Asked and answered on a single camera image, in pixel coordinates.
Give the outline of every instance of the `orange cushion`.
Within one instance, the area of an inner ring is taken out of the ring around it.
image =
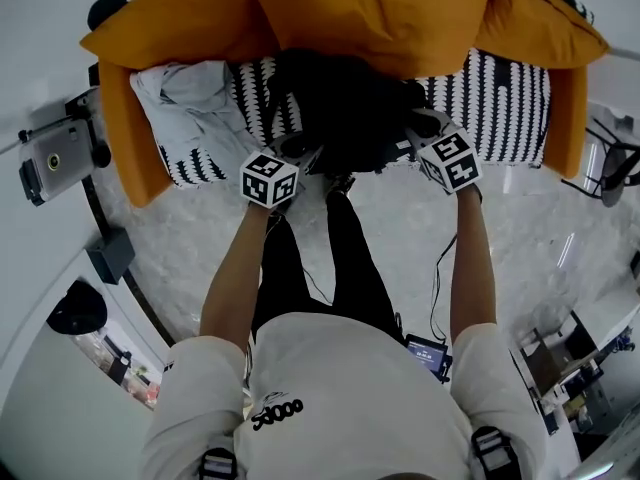
[[[543,163],[564,178],[580,171],[587,136],[587,67],[552,69],[551,113]]]
[[[280,47],[356,55],[397,78],[455,73],[487,0],[259,0]]]
[[[245,62],[278,50],[257,0],[133,0],[81,44],[137,70],[170,61]]]
[[[609,50],[603,37],[562,0],[489,0],[476,48],[547,69],[573,69]]]
[[[107,139],[129,201],[142,208],[172,185],[151,125],[131,85],[131,70],[100,61],[100,95]]]

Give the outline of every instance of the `gray cloth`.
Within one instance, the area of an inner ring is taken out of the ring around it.
[[[240,165],[259,142],[231,96],[225,62],[167,64],[131,75],[156,143],[169,158],[188,158],[203,147],[227,179],[238,183]]]

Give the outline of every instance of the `white t-shirt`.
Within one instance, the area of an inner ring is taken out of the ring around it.
[[[483,425],[511,437],[525,480],[541,470],[547,433],[493,324],[456,340],[451,393],[388,335],[331,315],[271,320],[253,357],[245,421],[237,346],[203,336],[171,349],[144,480],[197,478],[217,447],[235,453],[249,480],[460,480],[471,477],[470,438]]]

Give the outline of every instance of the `black pants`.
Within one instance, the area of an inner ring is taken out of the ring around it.
[[[373,264],[351,202],[344,194],[333,192],[327,198],[327,209],[329,241],[336,270],[333,306],[311,298],[293,231],[286,219],[280,217],[265,241],[262,284],[252,324],[254,337],[272,318],[291,312],[307,312],[352,318],[404,343],[387,290]]]

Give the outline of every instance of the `foot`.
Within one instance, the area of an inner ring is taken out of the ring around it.
[[[352,173],[337,175],[325,174],[324,180],[325,199],[332,192],[340,192],[341,194],[344,194],[346,196],[349,193],[349,190],[351,190],[353,184],[356,182],[356,179]]]

